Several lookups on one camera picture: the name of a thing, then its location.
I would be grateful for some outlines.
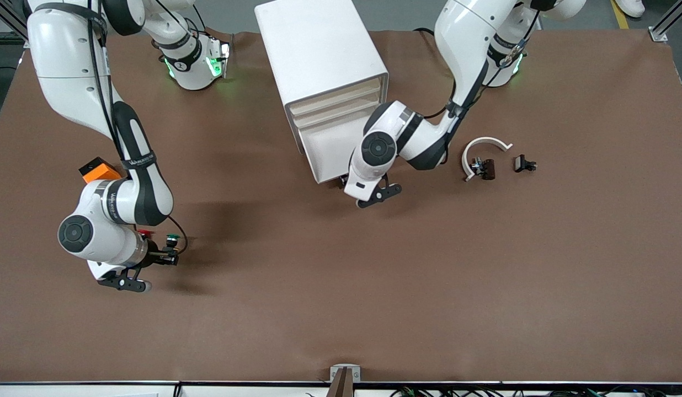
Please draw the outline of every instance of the white box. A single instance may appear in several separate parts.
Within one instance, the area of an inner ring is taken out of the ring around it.
[[[363,126],[387,98],[387,69],[351,0],[255,7],[299,152],[317,183],[348,173]]]

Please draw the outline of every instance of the green led indicator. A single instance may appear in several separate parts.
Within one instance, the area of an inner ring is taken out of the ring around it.
[[[172,76],[172,78],[175,78],[174,72],[172,71],[172,66],[169,65],[169,61],[167,61],[167,58],[164,59],[164,64],[167,65],[167,69],[169,69],[169,75]]]
[[[513,69],[513,74],[518,72],[518,68],[520,68],[520,61],[523,60],[523,55],[522,53],[520,54],[520,58],[518,58],[517,61],[515,61],[515,69]]]
[[[209,69],[211,70],[211,74],[214,77],[218,77],[223,73],[221,71],[221,66],[220,63],[216,60],[212,60],[211,58],[206,58],[207,65],[209,66]]]

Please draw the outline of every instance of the robotic arm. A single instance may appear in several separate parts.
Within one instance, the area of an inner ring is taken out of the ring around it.
[[[193,0],[167,3],[179,9]],[[147,30],[175,65],[171,75],[184,88],[205,88],[222,75],[225,62],[217,40],[190,31],[175,21],[169,7],[164,10],[157,4],[31,0],[33,13],[28,19],[34,68],[49,105],[68,120],[111,138],[127,169],[127,178],[87,184],[76,210],[61,223],[58,240],[66,251],[86,259],[99,284],[134,292],[150,288],[149,282],[137,279],[141,269],[175,265],[179,251],[177,238],[169,238],[167,246],[158,249],[132,228],[162,223],[172,211],[173,199],[137,113],[111,83],[105,47],[108,22],[122,35]],[[136,272],[134,277],[129,271]]]
[[[569,1],[583,5],[582,0]],[[344,192],[365,208],[401,191],[397,185],[388,185],[386,176],[397,156],[419,170],[443,163],[482,83],[493,86],[508,82],[517,71],[537,11],[553,9],[556,2],[448,0],[436,21],[435,38],[454,75],[456,89],[439,124],[431,124],[399,101],[379,106],[351,155]],[[386,186],[379,186],[381,179]]]

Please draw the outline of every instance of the brown tabletop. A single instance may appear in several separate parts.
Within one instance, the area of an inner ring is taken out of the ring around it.
[[[372,37],[389,98],[428,114],[451,76],[420,33]],[[682,88],[641,30],[538,32],[509,86],[485,92],[449,164],[359,210],[314,183],[259,35],[230,79],[180,89],[148,37],[109,40],[192,236],[149,294],[96,284],[56,241],[112,143],[52,111],[26,55],[0,119],[0,381],[682,382]],[[495,181],[465,183],[479,136]],[[536,173],[511,170],[515,156]],[[174,226],[163,224],[161,242]]]

